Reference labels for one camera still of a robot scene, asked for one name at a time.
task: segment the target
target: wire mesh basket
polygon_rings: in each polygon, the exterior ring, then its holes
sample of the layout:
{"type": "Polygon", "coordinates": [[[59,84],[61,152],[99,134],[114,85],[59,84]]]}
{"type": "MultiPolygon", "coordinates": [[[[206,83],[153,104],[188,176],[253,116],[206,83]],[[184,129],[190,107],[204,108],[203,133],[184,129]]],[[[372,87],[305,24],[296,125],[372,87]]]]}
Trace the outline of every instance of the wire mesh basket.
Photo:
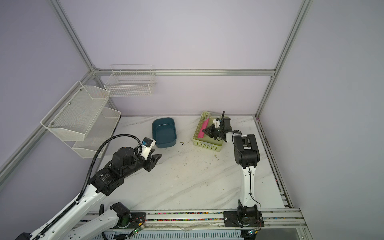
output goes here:
{"type": "Polygon", "coordinates": [[[156,85],[152,65],[111,65],[104,87],[112,97],[151,96],[156,85]]]}
{"type": "Polygon", "coordinates": [[[95,86],[79,89],[51,120],[41,124],[62,141],[84,141],[109,99],[109,91],[95,86]]]}
{"type": "MultiPolygon", "coordinates": [[[[89,134],[82,142],[75,142],[71,147],[82,158],[93,158],[100,145],[112,136],[121,112],[111,108],[103,108],[100,116],[89,131],[89,134]]],[[[106,146],[103,147],[98,157],[103,155],[106,146]]]]}

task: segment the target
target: aluminum frame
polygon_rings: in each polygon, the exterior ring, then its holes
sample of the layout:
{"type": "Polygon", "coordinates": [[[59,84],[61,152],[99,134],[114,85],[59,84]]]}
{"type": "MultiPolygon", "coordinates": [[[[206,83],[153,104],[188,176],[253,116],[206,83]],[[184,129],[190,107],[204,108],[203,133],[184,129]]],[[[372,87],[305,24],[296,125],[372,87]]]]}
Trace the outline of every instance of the aluminum frame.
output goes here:
{"type": "Polygon", "coordinates": [[[275,85],[276,83],[276,80],[281,72],[281,69],[284,65],[284,62],[289,54],[289,51],[291,50],[292,48],[292,45],[293,45],[293,42],[295,41],[296,39],[296,36],[300,30],[300,26],[302,25],[303,21],[304,21],[304,18],[305,16],[307,15],[308,13],[308,10],[312,4],[313,0],[303,0],[301,5],[300,5],[300,9],[299,9],[299,12],[296,16],[296,19],[293,23],[293,26],[292,26],[292,29],[288,35],[288,38],[285,42],[285,45],[283,47],[283,50],[281,51],[281,54],[280,54],[280,57],[279,57],[279,60],[277,61],[277,64],[276,64],[276,68],[275,68],[275,74],[271,77],[269,83],[268,83],[268,86],[264,92],[264,95],[263,95],[263,98],[262,98],[262,101],[260,102],[260,105],[259,107],[257,108],[257,112],[256,112],[256,117],[260,117],[260,114],[261,112],[263,111],[263,108],[265,106],[265,103],[266,101],[268,100],[268,97],[269,95],[271,94],[272,92],[272,89],[273,89],[273,86],[275,85]]]}
{"type": "MultiPolygon", "coordinates": [[[[156,76],[274,76],[274,69],[154,69],[156,76]]],[[[98,77],[110,76],[111,69],[95,70],[98,77]]]]}
{"type": "MultiPolygon", "coordinates": [[[[299,9],[299,12],[296,16],[295,22],[292,26],[292,29],[290,31],[290,34],[286,40],[286,43],[284,45],[284,48],[281,52],[281,55],[279,57],[279,60],[277,62],[276,68],[274,70],[272,69],[242,69],[242,70],[154,70],[155,75],[158,76],[180,76],[180,75],[187,75],[187,76],[271,76],[270,81],[268,83],[268,86],[265,90],[264,96],[262,98],[262,101],[257,109],[257,112],[255,114],[255,124],[258,127],[259,134],[262,136],[262,141],[264,148],[266,149],[268,159],[271,164],[271,168],[273,170],[273,173],[275,175],[276,181],[278,183],[278,187],[280,189],[280,192],[282,196],[286,197],[286,202],[288,204],[289,209],[273,209],[272,212],[278,212],[279,210],[282,211],[288,211],[288,210],[295,210],[300,212],[299,209],[293,209],[291,200],[288,196],[288,193],[285,190],[284,183],[281,179],[280,172],[278,171],[276,162],[273,158],[272,152],[270,150],[268,141],[266,140],[264,131],[261,127],[260,120],[258,117],[260,116],[266,101],[268,100],[268,97],[272,91],[273,86],[276,83],[276,80],[279,76],[279,73],[283,67],[283,64],[287,58],[287,55],[292,47],[292,44],[297,36],[297,33],[299,31],[299,28],[312,4],[313,0],[303,0],[299,9]]],[[[84,61],[85,65],[89,69],[88,73],[85,74],[85,76],[81,79],[82,84],[86,84],[86,82],[90,79],[94,79],[97,83],[97,85],[101,88],[104,88],[103,83],[100,79],[101,76],[110,75],[112,73],[111,70],[100,70],[97,69],[91,62],[85,48],[80,42],[79,37],[77,36],[73,26],[71,25],[68,16],[66,15],[62,5],[60,4],[59,0],[48,0],[50,3],[53,11],[55,12],[57,18],[59,19],[60,23],[62,24],[65,32],[68,34],[70,40],[74,44],[74,47],[76,48],[77,52],[80,54],[82,60],[84,61]]],[[[63,96],[63,98],[55,105],[56,109],[59,110],[62,107],[62,104],[66,103],[66,100],[71,97],[71,95],[74,94],[73,92],[69,91],[66,95],[63,96]]],[[[112,109],[116,110],[116,107],[114,103],[109,100],[108,101],[110,107],[112,109]]],[[[17,167],[19,166],[20,162],[24,159],[25,156],[34,148],[34,146],[38,143],[38,141],[41,139],[43,134],[46,132],[46,129],[39,125],[34,132],[24,141],[24,143],[12,154],[12,156],[7,160],[7,162],[1,167],[0,169],[0,190],[4,187],[6,182],[10,179],[10,177],[13,175],[17,167]]],[[[271,227],[272,225],[270,223],[266,223],[266,227],[271,227]]],[[[299,234],[301,234],[302,238],[312,239],[308,227],[301,227],[298,228],[301,230],[298,230],[299,234]]]]}
{"type": "MultiPolygon", "coordinates": [[[[223,230],[233,231],[239,230],[238,227],[224,227],[223,211],[235,211],[235,209],[226,210],[164,210],[164,211],[145,211],[146,215],[146,228],[142,233],[146,231],[191,231],[191,230],[223,230]],[[181,214],[164,214],[164,213],[181,213],[181,214]],[[210,214],[190,214],[193,212],[217,212],[210,214]],[[210,218],[215,220],[190,220],[193,218],[210,218]]],[[[267,228],[295,228],[298,231],[299,237],[302,239],[312,240],[312,236],[309,233],[308,226],[300,209],[263,209],[261,210],[264,218],[264,227],[267,228]]],[[[78,226],[85,224],[99,216],[98,212],[89,212],[85,215],[78,226]]],[[[113,228],[108,230],[109,234],[129,231],[113,228]]]]}

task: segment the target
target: rectangular blue container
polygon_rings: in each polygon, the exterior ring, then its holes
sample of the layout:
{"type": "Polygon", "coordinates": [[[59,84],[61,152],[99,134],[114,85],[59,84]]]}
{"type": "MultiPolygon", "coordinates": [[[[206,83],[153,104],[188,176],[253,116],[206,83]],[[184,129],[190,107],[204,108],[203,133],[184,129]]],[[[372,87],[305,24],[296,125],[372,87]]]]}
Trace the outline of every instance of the rectangular blue container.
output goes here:
{"type": "Polygon", "coordinates": [[[160,118],[152,123],[152,138],[158,148],[172,147],[176,144],[176,127],[173,118],[160,118]]]}

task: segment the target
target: white marble tabletop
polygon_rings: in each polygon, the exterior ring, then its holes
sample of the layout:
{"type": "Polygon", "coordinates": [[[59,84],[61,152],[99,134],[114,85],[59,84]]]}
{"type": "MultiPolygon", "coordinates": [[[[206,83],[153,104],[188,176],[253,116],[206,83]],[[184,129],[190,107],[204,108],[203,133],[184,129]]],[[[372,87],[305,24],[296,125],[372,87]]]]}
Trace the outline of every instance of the white marble tabletop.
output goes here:
{"type": "MultiPolygon", "coordinates": [[[[131,210],[234,209],[241,190],[241,170],[235,163],[233,147],[223,143],[220,152],[193,145],[192,137],[199,116],[171,116],[175,120],[177,143],[169,148],[155,148],[163,156],[152,169],[137,171],[124,179],[102,203],[109,208],[122,202],[131,210]]],[[[255,173],[255,199],[263,209],[284,208],[276,180],[252,116],[230,116],[232,129],[254,134],[260,151],[255,173]]],[[[115,135],[128,133],[139,139],[152,137],[152,122],[163,117],[122,117],[115,135]]],[[[135,147],[129,137],[110,142],[99,169],[124,146],[135,147]]]]}

